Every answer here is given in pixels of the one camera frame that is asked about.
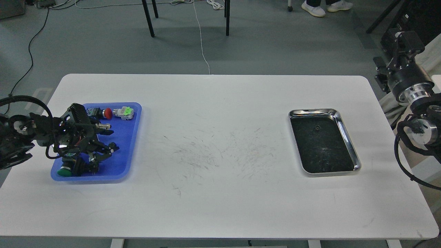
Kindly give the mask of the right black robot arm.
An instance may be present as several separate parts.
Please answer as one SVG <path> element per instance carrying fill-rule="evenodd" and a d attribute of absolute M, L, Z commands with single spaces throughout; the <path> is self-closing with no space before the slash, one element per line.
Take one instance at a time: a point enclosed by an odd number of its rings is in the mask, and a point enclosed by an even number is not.
<path fill-rule="evenodd" d="M 418 34 L 392 28 L 387 32 L 392 41 L 392 58 L 386 64 L 373 59 L 381 89 L 391 92 L 398 103 L 408 104 L 411 114 L 396 125 L 406 147 L 426 156 L 440 154 L 440 94 L 433 91 L 432 79 L 415 57 L 425 50 Z"/>

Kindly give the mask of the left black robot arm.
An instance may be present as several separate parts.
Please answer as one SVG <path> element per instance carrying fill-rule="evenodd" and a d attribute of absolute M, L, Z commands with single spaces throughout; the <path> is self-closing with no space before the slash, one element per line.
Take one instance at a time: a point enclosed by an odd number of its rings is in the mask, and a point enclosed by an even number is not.
<path fill-rule="evenodd" d="M 73 103 L 63 116 L 49 117 L 30 113 L 28 116 L 1 117 L 1 168 L 10 168 L 32 157 L 29 150 L 39 146 L 53 148 L 62 159 L 60 176 L 80 176 L 97 173 L 102 161 L 112 157 L 119 147 L 115 142 L 105 144 L 99 135 L 111 135 L 110 124 L 101 119 L 112 119 L 110 108 L 85 108 Z"/>

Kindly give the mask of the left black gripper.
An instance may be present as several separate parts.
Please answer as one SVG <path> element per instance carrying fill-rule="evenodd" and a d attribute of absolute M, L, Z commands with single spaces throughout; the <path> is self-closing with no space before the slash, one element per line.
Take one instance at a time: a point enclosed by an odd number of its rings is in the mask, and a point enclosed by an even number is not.
<path fill-rule="evenodd" d="M 112 157 L 120 149 L 116 143 L 100 142 L 98 134 L 102 133 L 99 119 L 89 117 L 86 108 L 78 103 L 71 104 L 64 115 L 54 121 L 54 137 L 46 145 L 45 155 L 48 159 L 60 157 L 72 158 L 88 154 L 89 165 L 100 164 Z"/>

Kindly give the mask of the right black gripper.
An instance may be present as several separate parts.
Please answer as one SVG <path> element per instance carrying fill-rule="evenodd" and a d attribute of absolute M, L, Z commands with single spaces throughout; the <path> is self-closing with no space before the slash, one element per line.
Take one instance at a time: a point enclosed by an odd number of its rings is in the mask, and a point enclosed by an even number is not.
<path fill-rule="evenodd" d="M 376 56 L 375 80 L 384 93 L 392 92 L 400 104 L 433 104 L 434 83 L 427 72 L 419 66 L 415 57 L 425 50 L 419 35 L 413 31 L 389 30 L 393 40 L 392 59 L 385 63 L 384 58 Z"/>

